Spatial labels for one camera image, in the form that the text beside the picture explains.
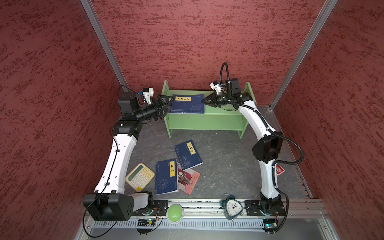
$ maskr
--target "green button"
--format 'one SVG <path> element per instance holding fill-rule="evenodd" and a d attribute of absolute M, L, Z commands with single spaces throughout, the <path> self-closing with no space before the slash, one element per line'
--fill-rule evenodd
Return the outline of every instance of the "green button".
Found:
<path fill-rule="evenodd" d="M 171 223 L 178 223 L 183 218 L 183 208 L 179 204 L 173 204 L 167 211 L 167 218 Z"/>

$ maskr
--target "green bookshelf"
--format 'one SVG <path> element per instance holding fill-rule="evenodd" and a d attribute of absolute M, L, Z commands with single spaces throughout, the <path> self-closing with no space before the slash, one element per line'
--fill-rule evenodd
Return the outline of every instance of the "green bookshelf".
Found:
<path fill-rule="evenodd" d="M 190 90 L 170 90 L 168 82 L 164 81 L 162 95 L 198 95 L 204 94 L 207 97 L 213 91 L 190 91 Z M 244 92 L 249 93 L 253 100 L 251 84 L 245 84 Z M 227 109 L 233 109 L 232 106 L 224 106 Z M 237 131 L 241 139 L 244 135 L 245 129 L 248 126 L 247 119 L 239 111 L 226 111 L 222 108 L 213 108 L 205 105 L 204 114 L 194 113 L 169 113 L 164 118 L 166 123 L 168 136 L 172 137 L 173 130 L 226 130 Z"/>

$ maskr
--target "calculator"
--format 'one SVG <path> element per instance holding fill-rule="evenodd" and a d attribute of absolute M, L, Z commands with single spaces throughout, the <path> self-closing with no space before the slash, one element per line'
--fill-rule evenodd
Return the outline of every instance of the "calculator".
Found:
<path fill-rule="evenodd" d="M 152 180 L 155 174 L 144 164 L 139 163 L 126 177 L 125 181 L 135 189 L 141 192 Z"/>

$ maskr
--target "book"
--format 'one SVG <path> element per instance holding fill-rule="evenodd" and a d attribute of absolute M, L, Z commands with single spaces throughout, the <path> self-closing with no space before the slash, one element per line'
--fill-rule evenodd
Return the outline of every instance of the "book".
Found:
<path fill-rule="evenodd" d="M 172 102 L 172 109 L 169 113 L 204 113 L 204 94 L 186 96 L 174 95 L 175 100 Z"/>
<path fill-rule="evenodd" d="M 177 180 L 179 181 L 179 189 L 188 195 L 191 195 L 196 185 L 200 173 L 193 169 L 182 170 L 181 165 L 177 162 Z"/>
<path fill-rule="evenodd" d="M 192 140 L 177 144 L 174 148 L 182 170 L 203 164 Z"/>
<path fill-rule="evenodd" d="M 156 162 L 155 195 L 178 191 L 177 160 Z"/>

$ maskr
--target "textured red wall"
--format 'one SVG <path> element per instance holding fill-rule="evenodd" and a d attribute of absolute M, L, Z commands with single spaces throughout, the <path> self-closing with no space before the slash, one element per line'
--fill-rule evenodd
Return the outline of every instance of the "textured red wall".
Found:
<path fill-rule="evenodd" d="M 0 36 L 1 239 L 72 240 L 118 81 L 78 0 L 1 1 Z"/>
<path fill-rule="evenodd" d="M 269 104 L 324 0 L 93 0 L 131 88 L 210 89 L 221 64 Z"/>
<path fill-rule="evenodd" d="M 339 0 L 275 108 L 342 239 L 384 239 L 383 13 Z"/>

